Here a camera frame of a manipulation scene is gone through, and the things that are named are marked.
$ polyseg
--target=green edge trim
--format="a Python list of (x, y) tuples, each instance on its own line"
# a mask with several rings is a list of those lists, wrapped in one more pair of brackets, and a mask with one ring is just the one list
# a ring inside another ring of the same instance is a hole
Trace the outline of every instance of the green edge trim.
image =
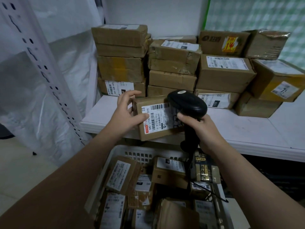
[(203, 29), (203, 30), (204, 30), (204, 28), (206, 27), (207, 18), (208, 18), (208, 13), (209, 13), (209, 8), (210, 8), (210, 3), (211, 3), (211, 0), (208, 0), (208, 5), (207, 5), (206, 14), (204, 15), (204, 21), (203, 21), (203, 24), (202, 24), (202, 29)]

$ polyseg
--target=floor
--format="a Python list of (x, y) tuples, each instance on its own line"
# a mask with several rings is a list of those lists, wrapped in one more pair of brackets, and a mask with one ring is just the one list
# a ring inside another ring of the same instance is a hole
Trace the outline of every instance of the floor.
[[(123, 140), (120, 143), (139, 146), (139, 144), (130, 140)], [(159, 147), (153, 142), (146, 142), (142, 146)], [(32, 153), (15, 137), (0, 140), (0, 215), (57, 169), (53, 163), (44, 157), (33, 156)], [(234, 229), (248, 229), (250, 226), (236, 200), (233, 198), (228, 200)]]

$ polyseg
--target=black cord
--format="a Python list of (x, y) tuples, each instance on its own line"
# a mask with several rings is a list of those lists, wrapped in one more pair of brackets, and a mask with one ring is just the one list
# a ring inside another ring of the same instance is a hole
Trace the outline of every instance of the black cord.
[(195, 186), (198, 186), (198, 187), (200, 187), (200, 188), (202, 188), (202, 189), (204, 189), (204, 190), (210, 192), (212, 195), (215, 195), (215, 196), (216, 196), (217, 198), (219, 198), (220, 200), (223, 200), (224, 202), (229, 202), (228, 200), (223, 199), (222, 197), (220, 197), (220, 196), (218, 196), (217, 194), (213, 193), (211, 190), (209, 190), (209, 189), (207, 189), (207, 188), (205, 188), (205, 187), (203, 187), (203, 186), (201, 186), (201, 185), (198, 185), (198, 184), (196, 184), (196, 183), (193, 182), (193, 181), (191, 181), (191, 183), (193, 183)]

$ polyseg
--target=black barcode scanner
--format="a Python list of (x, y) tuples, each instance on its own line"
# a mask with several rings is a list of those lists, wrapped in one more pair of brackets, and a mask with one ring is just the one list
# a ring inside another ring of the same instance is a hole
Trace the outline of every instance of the black barcode scanner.
[[(178, 109), (183, 115), (187, 115), (197, 119), (198, 121), (207, 113), (207, 105), (198, 96), (186, 91), (177, 90), (167, 95), (167, 100), (171, 106)], [(194, 152), (198, 148), (199, 138), (195, 130), (184, 124), (185, 140), (180, 143), (183, 151), (189, 154), (189, 160), (185, 163), (185, 169), (189, 170)]]

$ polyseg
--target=green and white checkered fabric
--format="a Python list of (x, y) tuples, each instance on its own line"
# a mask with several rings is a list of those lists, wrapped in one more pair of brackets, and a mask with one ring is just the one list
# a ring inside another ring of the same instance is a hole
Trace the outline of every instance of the green and white checkered fabric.
[(305, 0), (211, 0), (205, 29), (292, 32), (279, 58), (305, 69)]

